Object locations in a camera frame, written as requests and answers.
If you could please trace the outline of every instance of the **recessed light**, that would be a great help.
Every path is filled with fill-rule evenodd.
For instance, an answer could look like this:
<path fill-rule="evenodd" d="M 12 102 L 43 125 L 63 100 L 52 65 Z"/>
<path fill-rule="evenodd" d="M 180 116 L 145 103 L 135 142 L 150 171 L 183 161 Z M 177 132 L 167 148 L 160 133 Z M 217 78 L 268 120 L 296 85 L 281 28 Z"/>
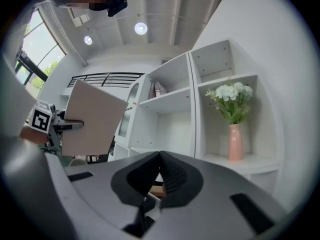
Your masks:
<path fill-rule="evenodd" d="M 88 46 L 90 46 L 90 45 L 92 45 L 92 38 L 87 35 L 87 36 L 84 37 L 84 42 L 85 42 Z"/>
<path fill-rule="evenodd" d="M 143 22 L 139 22 L 135 25 L 134 27 L 134 31 L 138 34 L 138 35 L 144 35 L 145 33 L 147 33 L 148 31 L 148 27 L 146 24 L 144 24 Z"/>

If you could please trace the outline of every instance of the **white shelving unit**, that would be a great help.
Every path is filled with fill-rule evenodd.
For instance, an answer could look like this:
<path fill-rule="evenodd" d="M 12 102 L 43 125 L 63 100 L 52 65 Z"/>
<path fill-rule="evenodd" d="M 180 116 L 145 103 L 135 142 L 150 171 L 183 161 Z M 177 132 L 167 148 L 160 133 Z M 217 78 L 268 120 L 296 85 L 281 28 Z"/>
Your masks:
<path fill-rule="evenodd" d="M 152 81 L 159 81 L 168 93 L 148 99 Z M 138 98 L 129 138 L 120 144 L 136 153 L 163 150 L 194 157 L 196 109 L 189 53 L 146 75 L 142 85 L 145 95 Z"/>
<path fill-rule="evenodd" d="M 160 97 L 155 97 L 144 102 L 140 105 L 149 109 L 150 111 L 159 114 L 170 114 L 178 112 L 190 111 L 191 99 L 190 99 L 190 88 L 182 88 L 169 92 Z"/>
<path fill-rule="evenodd" d="M 277 159 L 267 158 L 255 154 L 247 154 L 242 161 L 228 161 L 225 156 L 206 154 L 204 161 L 229 168 L 241 175 L 262 174 L 279 170 Z"/>
<path fill-rule="evenodd" d="M 205 96 L 228 80 L 249 85 L 254 92 L 248 120 L 240 127 L 245 156 L 239 162 L 228 161 L 229 125 Z M 168 93 L 148 99 L 152 81 Z M 229 40 L 182 54 L 146 74 L 136 101 L 126 137 L 115 137 L 115 160 L 175 152 L 227 167 L 272 194 L 283 161 L 282 127 L 276 125 L 275 106 L 255 64 Z"/>

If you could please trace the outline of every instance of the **wooden block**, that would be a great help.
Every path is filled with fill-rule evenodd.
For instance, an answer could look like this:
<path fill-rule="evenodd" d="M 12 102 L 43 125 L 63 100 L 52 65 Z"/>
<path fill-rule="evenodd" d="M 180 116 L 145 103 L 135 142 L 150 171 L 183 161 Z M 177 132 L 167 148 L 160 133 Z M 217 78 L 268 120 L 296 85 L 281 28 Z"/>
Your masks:
<path fill-rule="evenodd" d="M 164 198 L 166 196 L 163 186 L 152 186 L 149 192 L 157 198 Z"/>
<path fill-rule="evenodd" d="M 82 80 L 77 80 L 65 110 L 65 120 L 84 126 L 62 134 L 63 156 L 104 155 L 114 138 L 127 103 Z"/>

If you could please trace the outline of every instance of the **black railing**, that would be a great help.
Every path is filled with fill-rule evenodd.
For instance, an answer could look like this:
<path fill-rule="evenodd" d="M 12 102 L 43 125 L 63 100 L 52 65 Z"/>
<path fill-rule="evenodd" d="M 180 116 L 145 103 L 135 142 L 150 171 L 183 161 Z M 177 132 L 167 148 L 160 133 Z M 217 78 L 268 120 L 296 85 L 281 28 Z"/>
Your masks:
<path fill-rule="evenodd" d="M 81 79 L 96 87 L 129 88 L 130 85 L 143 76 L 144 73 L 110 72 L 85 74 L 72 77 L 68 87 L 74 87 L 76 80 Z"/>

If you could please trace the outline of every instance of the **flower vase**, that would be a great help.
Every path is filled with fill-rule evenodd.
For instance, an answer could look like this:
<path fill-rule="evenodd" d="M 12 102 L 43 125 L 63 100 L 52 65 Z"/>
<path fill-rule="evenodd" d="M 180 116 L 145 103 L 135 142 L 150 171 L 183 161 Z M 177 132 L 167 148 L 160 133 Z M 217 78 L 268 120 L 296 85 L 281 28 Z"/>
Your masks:
<path fill-rule="evenodd" d="M 232 124 L 229 126 L 229 161 L 240 161 L 244 157 L 242 149 L 242 137 L 239 124 Z"/>

